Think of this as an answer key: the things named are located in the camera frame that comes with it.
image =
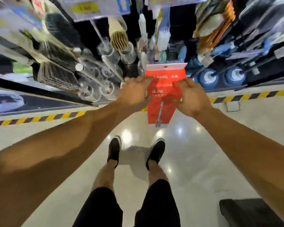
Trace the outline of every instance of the red packaging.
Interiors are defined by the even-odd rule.
[[[175,82],[186,78],[186,65],[187,63],[173,63],[146,66],[146,76],[155,77],[147,88],[147,94],[153,95],[153,100],[148,105],[148,124],[163,127],[169,123],[176,110],[172,100],[182,98],[181,88]]]

